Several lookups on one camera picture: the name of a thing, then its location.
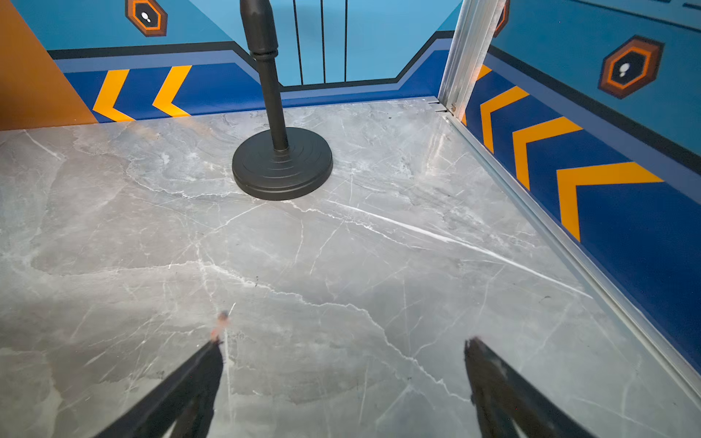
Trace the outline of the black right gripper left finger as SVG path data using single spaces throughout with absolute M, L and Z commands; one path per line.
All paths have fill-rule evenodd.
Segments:
M 208 341 L 100 437 L 206 437 L 224 370 L 221 341 Z

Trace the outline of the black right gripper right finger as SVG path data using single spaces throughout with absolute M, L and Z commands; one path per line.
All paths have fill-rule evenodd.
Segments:
M 478 338 L 468 339 L 464 359 L 483 437 L 591 437 Z

